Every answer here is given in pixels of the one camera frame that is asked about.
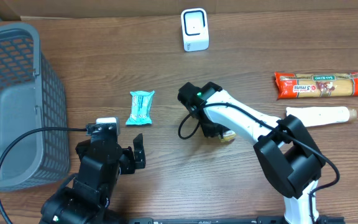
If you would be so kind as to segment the green snack packet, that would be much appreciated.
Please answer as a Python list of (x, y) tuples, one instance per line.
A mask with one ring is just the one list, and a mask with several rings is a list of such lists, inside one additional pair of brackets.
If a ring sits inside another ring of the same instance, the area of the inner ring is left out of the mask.
[(236, 136), (237, 134), (233, 130), (228, 130), (218, 135), (221, 142), (231, 142), (235, 140)]

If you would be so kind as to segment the light blue wipes packet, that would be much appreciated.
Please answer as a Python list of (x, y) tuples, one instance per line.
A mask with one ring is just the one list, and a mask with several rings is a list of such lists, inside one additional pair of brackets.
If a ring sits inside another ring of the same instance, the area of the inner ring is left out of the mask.
[(155, 92), (154, 91), (131, 91), (131, 113), (126, 121), (126, 125), (146, 125), (152, 124), (150, 110)]

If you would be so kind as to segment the orange spaghetti packet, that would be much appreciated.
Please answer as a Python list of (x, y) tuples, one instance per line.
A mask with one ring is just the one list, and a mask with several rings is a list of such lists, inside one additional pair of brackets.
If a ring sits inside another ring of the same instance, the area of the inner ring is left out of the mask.
[(280, 99), (358, 96), (358, 72), (275, 73)]

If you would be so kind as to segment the white cream tube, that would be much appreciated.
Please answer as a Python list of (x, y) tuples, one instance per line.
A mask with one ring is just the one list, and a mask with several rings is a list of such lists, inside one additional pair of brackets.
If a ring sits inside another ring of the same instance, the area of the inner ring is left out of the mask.
[(357, 119), (357, 111), (345, 106), (286, 108), (287, 116), (297, 117), (305, 127), (348, 123)]

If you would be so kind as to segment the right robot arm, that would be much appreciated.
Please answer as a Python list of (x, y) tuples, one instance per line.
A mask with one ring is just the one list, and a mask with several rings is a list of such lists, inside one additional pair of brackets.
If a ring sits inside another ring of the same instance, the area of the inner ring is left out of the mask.
[(287, 223), (319, 221), (314, 198), (327, 160), (298, 118), (258, 112), (213, 82), (187, 83), (178, 99), (207, 138), (234, 131), (253, 145), (264, 176), (284, 198)]

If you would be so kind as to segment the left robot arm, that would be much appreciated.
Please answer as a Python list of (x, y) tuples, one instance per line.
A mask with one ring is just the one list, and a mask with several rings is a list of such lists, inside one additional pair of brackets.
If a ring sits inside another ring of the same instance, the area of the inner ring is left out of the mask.
[(143, 143), (143, 135), (138, 134), (134, 147), (122, 148), (114, 133), (92, 134), (78, 143), (80, 169), (43, 204), (40, 223), (127, 223), (109, 204), (119, 176), (145, 168)]

